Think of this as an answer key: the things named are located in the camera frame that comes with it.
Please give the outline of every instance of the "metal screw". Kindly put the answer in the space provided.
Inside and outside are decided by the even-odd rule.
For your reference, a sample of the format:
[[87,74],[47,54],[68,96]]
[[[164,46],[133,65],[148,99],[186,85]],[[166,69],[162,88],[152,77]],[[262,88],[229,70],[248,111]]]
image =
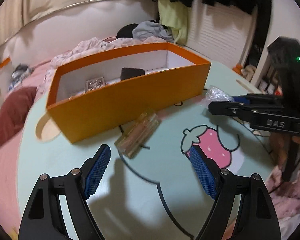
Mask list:
[[261,179],[261,177],[260,177],[260,175],[259,174],[253,174],[252,175],[253,176],[253,178],[255,179],[255,180],[260,180]]
[[75,168],[75,169],[73,169],[72,171],[71,171],[71,174],[72,175],[77,175],[77,174],[79,174],[80,173],[80,169],[78,169],[78,168]]
[[229,174],[229,170],[228,169],[221,169],[221,173],[223,175],[228,175]]
[[40,179],[41,179],[41,180],[45,180],[47,177],[48,177],[47,174],[41,174],[41,175],[40,175]]

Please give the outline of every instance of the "red pillow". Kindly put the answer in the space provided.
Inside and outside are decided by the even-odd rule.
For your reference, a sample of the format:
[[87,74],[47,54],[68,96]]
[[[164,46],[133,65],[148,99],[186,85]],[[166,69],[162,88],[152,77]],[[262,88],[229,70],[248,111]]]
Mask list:
[[2,104],[0,109],[0,146],[23,128],[36,94],[36,87],[20,88],[11,93]]

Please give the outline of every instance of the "yellow box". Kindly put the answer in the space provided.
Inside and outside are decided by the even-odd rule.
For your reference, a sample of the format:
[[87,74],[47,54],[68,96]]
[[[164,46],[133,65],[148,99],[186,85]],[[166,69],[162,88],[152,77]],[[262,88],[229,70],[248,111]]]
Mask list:
[[[200,95],[210,64],[170,43],[100,52],[57,69],[47,111],[74,143],[132,121],[147,107],[157,111]],[[120,81],[123,67],[144,69],[146,75]],[[105,87],[71,97],[85,88],[85,81],[100,76]]]

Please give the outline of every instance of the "light green table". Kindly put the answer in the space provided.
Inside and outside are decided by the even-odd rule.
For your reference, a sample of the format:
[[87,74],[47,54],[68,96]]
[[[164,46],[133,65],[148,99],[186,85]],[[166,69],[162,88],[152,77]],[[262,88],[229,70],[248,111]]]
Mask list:
[[[218,62],[212,62],[206,87],[215,85],[234,96],[246,94],[248,91],[239,85],[237,79],[258,92]],[[141,149],[130,160],[120,158],[114,146],[121,135],[119,128],[73,145],[62,134],[48,143],[39,142],[34,131],[45,113],[45,95],[31,109],[20,145],[18,200],[21,214],[42,173],[48,173],[50,177],[65,175],[80,167],[105,143],[111,147],[111,160],[88,205],[106,240],[196,237],[213,201],[204,193],[190,161],[182,152],[189,146],[186,144],[192,143],[189,137],[185,139],[183,132],[186,129],[195,134],[207,126],[213,137],[218,125],[222,145],[229,149],[238,145],[239,136],[240,147],[228,153],[231,154],[229,169],[235,174],[250,176],[257,172],[265,180],[273,168],[266,146],[259,138],[233,119],[210,115],[200,104],[200,99],[192,98],[182,106],[160,111],[158,114],[163,121],[146,143],[150,149]],[[232,218],[236,216],[239,201],[236,198]],[[60,202],[69,236],[77,239],[64,196],[60,197]]]

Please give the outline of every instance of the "white wall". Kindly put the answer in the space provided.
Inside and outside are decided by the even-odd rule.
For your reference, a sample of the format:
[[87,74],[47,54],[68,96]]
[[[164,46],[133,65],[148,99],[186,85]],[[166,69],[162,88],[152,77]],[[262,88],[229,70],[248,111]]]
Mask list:
[[267,47],[277,37],[285,36],[298,39],[300,42],[300,8],[294,0],[272,0],[271,20],[256,73],[251,83],[257,86],[268,69]]
[[125,25],[153,20],[157,4],[150,0],[104,0],[52,13],[23,27],[0,47],[0,56],[37,64],[73,49],[92,37],[116,36]]

